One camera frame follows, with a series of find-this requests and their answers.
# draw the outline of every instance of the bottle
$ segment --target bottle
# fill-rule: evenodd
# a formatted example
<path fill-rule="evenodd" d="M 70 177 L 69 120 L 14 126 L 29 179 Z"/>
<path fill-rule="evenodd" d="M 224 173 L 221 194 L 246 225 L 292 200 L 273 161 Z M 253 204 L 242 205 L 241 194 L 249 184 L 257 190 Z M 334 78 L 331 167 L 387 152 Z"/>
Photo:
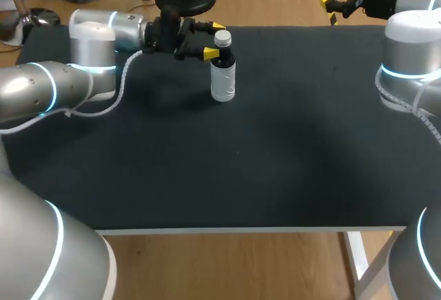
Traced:
<path fill-rule="evenodd" d="M 219 57 L 212 59 L 212 97 L 220 102 L 234 98 L 236 87 L 236 59 L 232 54 L 232 34 L 220 30 L 214 35 L 214 43 L 219 48 Z"/>

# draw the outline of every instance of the table leg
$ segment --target table leg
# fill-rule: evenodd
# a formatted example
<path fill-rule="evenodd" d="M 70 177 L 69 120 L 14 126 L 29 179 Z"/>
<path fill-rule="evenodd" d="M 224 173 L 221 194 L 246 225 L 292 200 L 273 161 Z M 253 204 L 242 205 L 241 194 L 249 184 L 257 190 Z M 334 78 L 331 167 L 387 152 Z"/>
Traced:
<path fill-rule="evenodd" d="M 393 242 L 400 233 L 394 232 L 371 265 L 367 263 L 360 232 L 346 232 L 345 241 L 354 278 L 356 300 L 371 299 L 387 281 L 387 257 Z"/>
<path fill-rule="evenodd" d="M 346 249 L 349 255 L 349 263 L 351 265 L 351 272 L 354 285 L 361 279 L 369 264 L 361 232 L 344 232 Z"/>

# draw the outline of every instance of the wooden floor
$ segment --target wooden floor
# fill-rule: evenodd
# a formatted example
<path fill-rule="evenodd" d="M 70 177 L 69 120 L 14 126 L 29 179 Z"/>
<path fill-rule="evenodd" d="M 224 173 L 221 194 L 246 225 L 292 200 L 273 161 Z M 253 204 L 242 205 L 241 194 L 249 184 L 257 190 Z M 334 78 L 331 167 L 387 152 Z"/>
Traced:
<path fill-rule="evenodd" d="M 25 0 L 50 8 L 67 23 L 79 6 Z M 82 8 L 127 11 L 141 0 L 99 0 Z M 156 7 L 136 10 L 150 19 Z M 201 19 L 227 26 L 328 26 L 319 0 L 218 0 Z M 358 11 L 340 25 L 384 24 Z M 0 51 L 7 50 L 0 46 Z M 17 52 L 1 53 L 0 66 Z M 363 232 L 369 260 L 389 236 Z M 108 237 L 119 268 L 115 300 L 352 299 L 345 248 L 336 233 Z M 377 300 L 390 299 L 385 288 Z"/>

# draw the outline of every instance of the black tablecloth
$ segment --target black tablecloth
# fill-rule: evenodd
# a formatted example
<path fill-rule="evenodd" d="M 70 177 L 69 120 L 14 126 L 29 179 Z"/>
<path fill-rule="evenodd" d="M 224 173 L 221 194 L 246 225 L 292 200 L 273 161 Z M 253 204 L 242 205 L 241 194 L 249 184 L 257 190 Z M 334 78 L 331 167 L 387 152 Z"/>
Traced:
<path fill-rule="evenodd" d="M 232 101 L 211 98 L 208 64 L 142 56 L 114 112 L 5 137 L 13 173 L 96 229 L 405 226 L 440 200 L 438 144 L 373 83 L 384 28 L 231 31 Z M 70 60 L 66 28 L 19 57 L 45 60 Z"/>

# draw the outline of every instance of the yellow and black tape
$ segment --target yellow and black tape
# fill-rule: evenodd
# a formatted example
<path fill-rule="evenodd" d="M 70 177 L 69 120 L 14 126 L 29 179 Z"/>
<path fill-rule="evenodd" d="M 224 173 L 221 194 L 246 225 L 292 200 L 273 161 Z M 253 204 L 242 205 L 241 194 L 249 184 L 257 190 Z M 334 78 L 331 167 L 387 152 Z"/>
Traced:
<path fill-rule="evenodd" d="M 320 0 L 320 4 L 325 9 L 325 12 L 328 14 L 329 21 L 331 22 L 331 25 L 332 26 L 337 26 L 338 25 L 338 21 L 337 21 L 336 12 L 327 12 L 327 10 L 326 10 L 326 1 L 328 1 L 328 0 Z"/>

